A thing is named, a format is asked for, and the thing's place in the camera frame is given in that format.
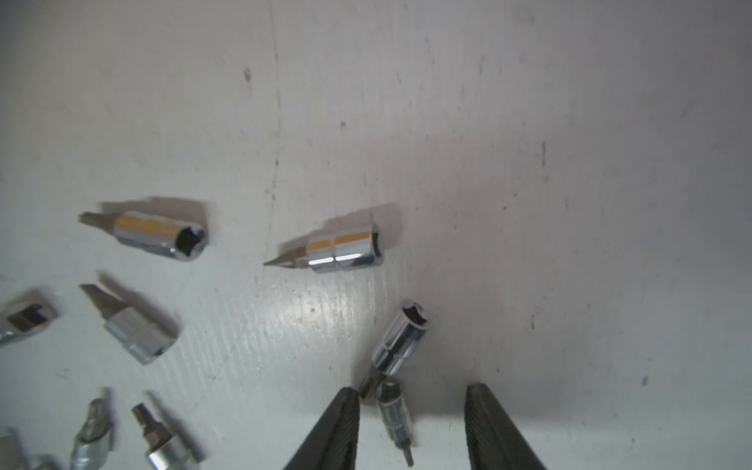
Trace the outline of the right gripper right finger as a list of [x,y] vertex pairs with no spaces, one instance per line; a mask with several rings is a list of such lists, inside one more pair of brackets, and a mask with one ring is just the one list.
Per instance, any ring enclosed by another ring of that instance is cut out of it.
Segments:
[[464,421],[472,470],[546,468],[486,384],[467,387]]

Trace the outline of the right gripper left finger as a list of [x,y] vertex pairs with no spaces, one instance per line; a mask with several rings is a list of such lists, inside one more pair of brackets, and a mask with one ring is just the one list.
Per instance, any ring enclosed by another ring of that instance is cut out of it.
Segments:
[[360,396],[342,388],[322,413],[285,470],[353,470],[356,468]]

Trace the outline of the silver bit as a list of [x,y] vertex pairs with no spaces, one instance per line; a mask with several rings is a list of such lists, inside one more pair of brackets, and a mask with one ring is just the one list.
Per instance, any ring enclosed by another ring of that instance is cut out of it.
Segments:
[[139,211],[82,213],[78,221],[105,231],[125,246],[180,262],[196,260],[209,242],[207,229],[199,223]]
[[80,289],[100,311],[105,330],[140,364],[154,362],[176,342],[176,336],[161,323],[99,286],[81,284]]
[[94,399],[86,419],[76,434],[70,456],[70,470],[100,470],[112,448],[113,421],[104,398]]
[[311,235],[305,244],[264,263],[264,266],[310,269],[317,274],[381,266],[380,231],[370,223],[357,228]]
[[395,376],[417,348],[428,330],[428,318],[419,303],[401,302],[396,316],[374,347],[369,367],[358,386],[358,395],[367,401],[387,377]]
[[408,468],[413,468],[413,432],[409,408],[405,401],[405,387],[398,378],[385,379],[375,390],[376,405],[386,431],[405,456]]
[[145,456],[154,470],[199,470],[201,465],[192,448],[184,440],[172,433],[161,421],[158,421],[151,411],[139,403],[131,409],[138,421],[143,437],[148,444]]

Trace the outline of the silver bit pair right piece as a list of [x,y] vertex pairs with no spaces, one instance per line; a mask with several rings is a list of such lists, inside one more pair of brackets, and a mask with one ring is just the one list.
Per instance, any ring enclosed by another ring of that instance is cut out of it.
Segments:
[[41,333],[59,318],[46,302],[19,302],[1,310],[1,346]]

